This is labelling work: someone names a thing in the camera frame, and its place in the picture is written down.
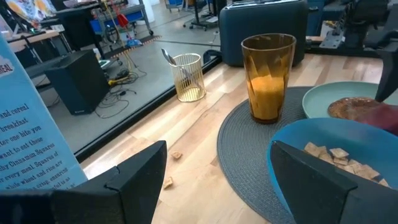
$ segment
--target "gray round placemat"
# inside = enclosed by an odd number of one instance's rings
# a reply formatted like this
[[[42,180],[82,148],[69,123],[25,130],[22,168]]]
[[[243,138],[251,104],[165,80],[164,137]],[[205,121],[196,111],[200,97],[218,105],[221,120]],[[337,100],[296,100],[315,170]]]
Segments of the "gray round placemat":
[[[286,90],[282,117],[276,124],[254,122],[246,100],[230,112],[218,133],[218,159],[229,184],[253,210],[272,224],[295,222],[269,182],[266,151],[269,141],[280,128],[305,118],[302,99],[309,89],[293,87]]]

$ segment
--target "light blue plate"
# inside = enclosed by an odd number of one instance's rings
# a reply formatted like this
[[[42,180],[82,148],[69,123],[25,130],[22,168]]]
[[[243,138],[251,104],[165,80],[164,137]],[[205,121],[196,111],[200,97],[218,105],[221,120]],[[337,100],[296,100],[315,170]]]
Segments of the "light blue plate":
[[[308,118],[329,118],[329,105],[344,97],[365,96],[374,98],[377,84],[366,82],[335,82],[319,85],[309,90],[303,98],[304,113]],[[384,101],[398,105],[398,92]]]

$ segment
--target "gray floor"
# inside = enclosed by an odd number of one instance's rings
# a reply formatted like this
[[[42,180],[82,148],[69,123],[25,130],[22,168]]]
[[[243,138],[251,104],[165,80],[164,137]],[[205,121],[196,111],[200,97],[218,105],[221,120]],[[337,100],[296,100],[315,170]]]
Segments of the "gray floor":
[[[170,67],[162,56],[161,48],[167,49],[171,55],[184,53],[203,55],[210,48],[219,49],[219,47],[209,46],[213,39],[215,45],[219,44],[218,35],[213,34],[218,29],[209,29],[207,31],[203,29],[190,30],[188,27],[184,28],[182,26],[184,22],[193,18],[191,12],[177,12],[176,9],[173,9],[173,12],[169,13],[169,10],[165,8],[164,2],[155,5],[153,8],[155,22],[151,24],[151,28],[155,32],[155,35],[161,35],[162,38],[130,51],[129,54],[133,61],[147,75],[138,78],[132,84],[123,86],[123,88],[137,92],[135,95],[133,92],[128,91],[126,95],[121,97],[123,100],[128,101],[126,109],[122,110],[116,116],[103,119],[95,113],[72,116],[62,102],[49,108],[53,119],[73,152],[76,152],[98,136],[107,132],[135,110],[173,85]],[[148,35],[145,26],[138,26],[137,31],[138,38]],[[206,45],[176,44],[170,43],[170,41]],[[111,67],[116,72],[120,68],[116,63]],[[143,73],[138,72],[136,69],[134,71],[139,75],[143,75]],[[54,89],[45,91],[41,95],[46,105],[51,105],[57,97]],[[126,101],[120,101],[110,108],[98,108],[97,113],[100,116],[111,116],[118,113],[126,105]]]

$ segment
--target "blue bowl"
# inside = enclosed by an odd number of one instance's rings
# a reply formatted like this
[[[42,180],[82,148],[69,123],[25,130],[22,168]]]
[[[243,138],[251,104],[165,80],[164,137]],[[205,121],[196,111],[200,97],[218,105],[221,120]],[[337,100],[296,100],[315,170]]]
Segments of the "blue bowl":
[[[282,141],[303,150],[308,142],[317,146],[340,147],[350,159],[371,166],[378,171],[393,189],[398,188],[398,137],[367,124],[337,118],[303,119],[279,130],[272,141]],[[271,184],[280,202],[289,210],[279,188],[268,148],[266,160]]]

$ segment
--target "wooden table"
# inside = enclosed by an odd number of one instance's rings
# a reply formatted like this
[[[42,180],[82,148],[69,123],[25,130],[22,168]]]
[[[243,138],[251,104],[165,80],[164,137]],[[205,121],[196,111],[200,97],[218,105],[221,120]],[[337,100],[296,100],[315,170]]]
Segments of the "wooden table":
[[[289,86],[344,80],[377,83],[381,71],[378,59],[306,55],[293,69]],[[205,75],[205,84],[204,99],[194,103],[170,99],[81,165],[91,179],[163,139],[169,153],[183,156],[167,161],[165,177],[172,176],[174,185],[161,191],[153,223],[269,223],[232,190],[216,153],[222,122],[248,97],[244,70],[220,64]]]

